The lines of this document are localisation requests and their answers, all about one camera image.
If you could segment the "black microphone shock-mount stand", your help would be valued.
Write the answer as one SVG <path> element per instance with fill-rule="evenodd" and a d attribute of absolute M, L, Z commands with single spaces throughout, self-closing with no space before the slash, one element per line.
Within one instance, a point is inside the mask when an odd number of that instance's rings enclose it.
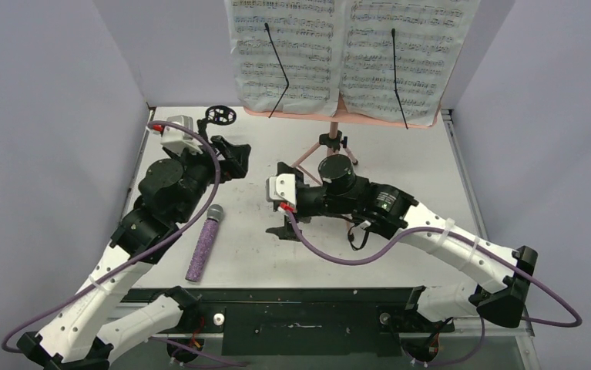
<path fill-rule="evenodd" d="M 216 105 L 206 109 L 204 117 L 197 120 L 198 133 L 205 137 L 207 126 L 229 126 L 237 120 L 237 113 L 229 106 Z"/>

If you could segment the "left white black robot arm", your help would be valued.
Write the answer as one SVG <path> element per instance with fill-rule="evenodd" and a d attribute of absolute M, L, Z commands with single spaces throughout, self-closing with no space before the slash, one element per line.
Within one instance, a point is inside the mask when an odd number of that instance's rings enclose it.
<path fill-rule="evenodd" d="M 213 136 L 208 146 L 169 144 L 163 151 L 165 157 L 139 182 L 132 210 L 119 222 L 76 301 L 18 340 L 27 359 L 45 369 L 107 369 L 154 334 L 196 326 L 197 299 L 178 286 L 120 319 L 111 321 L 110 314 L 176 242 L 179 227 L 202 214 L 198 203 L 206 189 L 246 176 L 251 148 Z"/>

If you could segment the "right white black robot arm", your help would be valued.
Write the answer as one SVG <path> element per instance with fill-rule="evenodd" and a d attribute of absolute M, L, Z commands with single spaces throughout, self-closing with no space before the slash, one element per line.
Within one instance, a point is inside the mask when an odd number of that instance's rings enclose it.
<path fill-rule="evenodd" d="M 479 316 L 503 328 L 522 321 L 538 254 L 492 244 L 431 211 L 411 194 L 392 185 L 358 176 L 348 156 L 334 154 L 321 161 L 319 186 L 304 182 L 303 173 L 279 162 L 266 181 L 267 201 L 284 213 L 288 239 L 303 237 L 297 223 L 312 217 L 344 219 L 366 234 L 388 240 L 383 250 L 362 260 L 326 256 L 335 264 L 358 266 L 385 255 L 403 243 L 425 252 L 466 275 L 468 283 L 423 286 L 404 309 L 406 325 L 416 331 L 447 318 Z"/>

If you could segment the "purple glitter microphone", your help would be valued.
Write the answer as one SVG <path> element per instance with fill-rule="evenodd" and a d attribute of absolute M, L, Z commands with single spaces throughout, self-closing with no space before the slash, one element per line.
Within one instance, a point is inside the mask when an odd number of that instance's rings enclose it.
<path fill-rule="evenodd" d="M 207 210 L 207 218 L 203 223 L 199 238 L 193 250 L 186 280 L 198 283 L 202 279 L 204 269 L 213 250 L 220 224 L 225 217 L 224 208 L 219 204 L 212 204 Z"/>

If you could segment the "sheet music page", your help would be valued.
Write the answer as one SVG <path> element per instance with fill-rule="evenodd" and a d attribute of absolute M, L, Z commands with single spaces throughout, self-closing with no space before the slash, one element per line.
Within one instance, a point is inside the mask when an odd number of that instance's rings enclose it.
<path fill-rule="evenodd" d="M 337 111 L 344 1 L 226 1 L 238 99 L 256 113 Z"/>
<path fill-rule="evenodd" d="M 340 97 L 349 113 L 432 126 L 478 1 L 349 1 Z"/>

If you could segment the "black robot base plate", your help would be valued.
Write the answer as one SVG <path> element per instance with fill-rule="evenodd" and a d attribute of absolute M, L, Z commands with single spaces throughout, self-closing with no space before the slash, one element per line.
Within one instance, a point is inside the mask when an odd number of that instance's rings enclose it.
<path fill-rule="evenodd" d="M 223 355 L 398 356 L 394 336 L 422 345 L 459 333 L 462 323 L 423 318 L 413 309 L 417 288 L 193 288 L 198 305 L 186 323 L 165 334 L 220 339 Z"/>

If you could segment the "pink folding music stand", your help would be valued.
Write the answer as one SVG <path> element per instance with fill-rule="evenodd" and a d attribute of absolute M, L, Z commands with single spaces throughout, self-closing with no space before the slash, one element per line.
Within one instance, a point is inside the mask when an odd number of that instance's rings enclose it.
<path fill-rule="evenodd" d="M 342 98 L 339 96 L 337 111 L 331 116 L 323 116 L 318 114 L 304 114 L 304 115 L 297 115 L 292 113 L 256 113 L 254 111 L 250 111 L 249 109 L 245 108 L 245 111 L 249 114 L 255 116 L 263 116 L 266 118 L 290 118 L 290 119 L 309 119 L 309 120 L 322 120 L 326 121 L 329 124 L 328 131 L 326 133 L 321 134 L 319 140 L 314 144 L 314 149 L 326 149 L 328 154 L 334 154 L 341 151 L 347 150 L 347 142 L 346 139 L 343 137 L 341 131 L 339 130 L 339 124 L 342 122 L 346 123 L 372 123 L 372 124 L 386 124 L 392 126 L 401 126 L 405 128 L 412 128 L 412 127 L 423 127 L 423 126 L 404 126 L 398 123 L 391 123 L 387 121 L 381 121 L 378 119 L 372 119 L 371 117 L 363 116 L 361 114 L 354 114 L 349 113 L 344 106 Z"/>

